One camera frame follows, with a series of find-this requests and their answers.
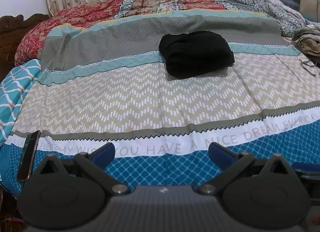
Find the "red floral quilt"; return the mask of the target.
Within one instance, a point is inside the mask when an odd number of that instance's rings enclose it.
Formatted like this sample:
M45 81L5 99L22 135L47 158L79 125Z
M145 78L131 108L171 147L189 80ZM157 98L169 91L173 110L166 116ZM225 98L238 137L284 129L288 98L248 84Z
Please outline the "red floral quilt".
M62 24L88 28L105 20L194 8L226 9L214 0L110 0L65 9L26 33L17 47L15 65L20 66L33 58L40 58L47 34Z

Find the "olive crumpled garment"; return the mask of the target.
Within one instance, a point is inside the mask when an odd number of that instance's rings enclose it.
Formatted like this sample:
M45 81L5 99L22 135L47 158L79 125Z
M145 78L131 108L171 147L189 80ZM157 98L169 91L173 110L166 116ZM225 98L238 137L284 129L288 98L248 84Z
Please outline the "olive crumpled garment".
M316 77L309 68L319 68L319 23L308 24L295 30L292 43L308 59L307 61L299 60L301 67Z

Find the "dark wooden headboard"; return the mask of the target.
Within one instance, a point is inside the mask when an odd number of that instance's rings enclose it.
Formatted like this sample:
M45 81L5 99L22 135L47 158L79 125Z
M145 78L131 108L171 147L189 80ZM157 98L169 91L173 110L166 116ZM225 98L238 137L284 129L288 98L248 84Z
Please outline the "dark wooden headboard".
M0 70L1 81L15 67L15 53L23 37L39 23L49 19L49 15L36 13L27 20L22 14L13 17L5 15L1 17L0 35Z

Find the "cardboard box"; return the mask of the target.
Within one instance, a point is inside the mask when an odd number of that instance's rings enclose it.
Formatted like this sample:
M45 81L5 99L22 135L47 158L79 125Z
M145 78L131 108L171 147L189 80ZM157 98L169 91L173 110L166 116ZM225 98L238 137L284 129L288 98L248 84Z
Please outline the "cardboard box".
M319 22L319 0L300 0L299 12L304 18Z

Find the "striped teal beige bedsheet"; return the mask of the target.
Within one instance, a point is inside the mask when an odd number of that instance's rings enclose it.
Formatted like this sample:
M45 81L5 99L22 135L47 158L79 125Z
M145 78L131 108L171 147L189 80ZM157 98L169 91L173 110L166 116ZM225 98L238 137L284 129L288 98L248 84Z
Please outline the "striped teal beige bedsheet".
M234 53L232 66L187 79L168 74L166 34L210 31ZM198 186L218 173L217 142L258 158L282 154L319 164L319 69L257 12L192 9L133 15L91 27L50 30L41 74L1 144L1 186L18 195L28 134L41 131L34 166L47 154L92 153L111 142L107 173L128 186Z

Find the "black smartphone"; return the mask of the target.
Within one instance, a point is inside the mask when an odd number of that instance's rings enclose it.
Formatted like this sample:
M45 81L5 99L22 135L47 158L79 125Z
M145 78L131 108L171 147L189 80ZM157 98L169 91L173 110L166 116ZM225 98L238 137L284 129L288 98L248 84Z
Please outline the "black smartphone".
M18 170L17 170L17 181L25 182L27 181L33 170L33 162L35 157L35 152L39 142L41 131L37 130L31 134L28 134L22 149L22 155L20 158Z

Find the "grey floral crumpled blanket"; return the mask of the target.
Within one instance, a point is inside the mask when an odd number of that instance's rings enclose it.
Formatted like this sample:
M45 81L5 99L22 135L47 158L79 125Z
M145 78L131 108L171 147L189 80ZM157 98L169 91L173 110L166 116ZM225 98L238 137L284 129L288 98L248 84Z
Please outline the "grey floral crumpled blanket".
M228 10L244 10L264 13L275 20L281 29L281 35L292 37L293 33L302 28L319 29L319 23L305 19L298 11L286 6L280 0L214 0Z

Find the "black pants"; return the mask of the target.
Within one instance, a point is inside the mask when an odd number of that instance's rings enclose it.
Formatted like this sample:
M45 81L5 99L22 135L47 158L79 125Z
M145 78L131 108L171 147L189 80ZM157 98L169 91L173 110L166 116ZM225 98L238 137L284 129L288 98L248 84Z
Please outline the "black pants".
M227 41L210 31L166 34L159 43L159 52L168 74L177 79L218 71L235 62Z

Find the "teal patterned pillow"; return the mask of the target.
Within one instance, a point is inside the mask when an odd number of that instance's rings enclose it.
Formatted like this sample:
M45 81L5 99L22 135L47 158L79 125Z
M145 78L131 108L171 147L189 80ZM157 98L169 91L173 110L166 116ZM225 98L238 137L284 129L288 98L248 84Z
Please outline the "teal patterned pillow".
M9 137L22 103L40 74L40 60L33 59L13 68L1 82L1 144Z

